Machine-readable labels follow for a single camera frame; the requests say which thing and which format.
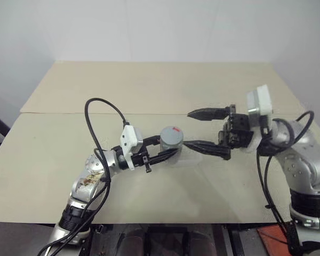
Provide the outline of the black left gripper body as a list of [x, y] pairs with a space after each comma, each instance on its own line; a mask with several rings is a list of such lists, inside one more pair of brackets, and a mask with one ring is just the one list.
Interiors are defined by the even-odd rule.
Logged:
[[147, 150], [147, 147], [148, 147], [148, 145], [146, 143], [144, 143], [141, 146], [140, 150], [131, 156], [131, 160], [132, 160], [134, 167], [144, 166], [146, 169], [146, 173], [150, 173], [151, 172], [150, 156], [149, 156], [149, 152]]

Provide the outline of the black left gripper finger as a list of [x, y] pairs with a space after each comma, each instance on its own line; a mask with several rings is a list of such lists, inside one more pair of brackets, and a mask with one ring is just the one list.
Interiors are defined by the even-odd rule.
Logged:
[[154, 135], [154, 136], [151, 136], [151, 137], [148, 137], [148, 138], [144, 138], [143, 140], [143, 145], [144, 146], [156, 146], [160, 144], [160, 136], [159, 135]]
[[168, 160], [173, 157], [178, 152], [177, 148], [167, 149], [165, 151], [159, 152], [156, 156], [149, 159], [149, 164], [158, 164]]

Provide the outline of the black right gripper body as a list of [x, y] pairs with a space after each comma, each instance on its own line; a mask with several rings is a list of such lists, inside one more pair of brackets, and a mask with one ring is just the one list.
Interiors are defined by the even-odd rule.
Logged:
[[227, 110], [227, 121], [218, 133], [219, 145], [230, 149], [247, 148], [253, 137], [248, 115], [238, 114], [235, 105], [230, 105]]

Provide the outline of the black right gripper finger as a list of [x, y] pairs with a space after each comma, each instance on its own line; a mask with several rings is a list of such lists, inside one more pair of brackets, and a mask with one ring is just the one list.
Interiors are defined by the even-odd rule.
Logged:
[[226, 146], [217, 145], [214, 142], [193, 140], [184, 141], [183, 144], [191, 150], [204, 155], [218, 156], [224, 160], [230, 160], [230, 148]]
[[201, 108], [187, 114], [188, 117], [199, 121], [224, 120], [230, 113], [229, 107], [224, 108]]

